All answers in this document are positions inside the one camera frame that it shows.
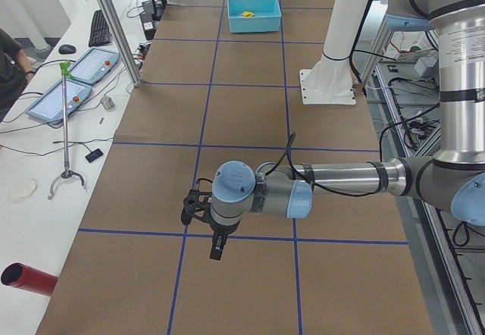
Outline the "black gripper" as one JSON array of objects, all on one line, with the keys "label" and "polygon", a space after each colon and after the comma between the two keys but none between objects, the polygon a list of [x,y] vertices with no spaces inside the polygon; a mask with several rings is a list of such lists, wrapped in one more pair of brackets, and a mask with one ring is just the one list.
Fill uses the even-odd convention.
[{"label": "black gripper", "polygon": [[216,261],[221,260],[227,238],[230,234],[234,233],[237,230],[238,226],[238,221],[232,225],[223,225],[217,222],[210,223],[210,227],[214,232],[211,244],[211,251],[209,255],[210,259]]}]

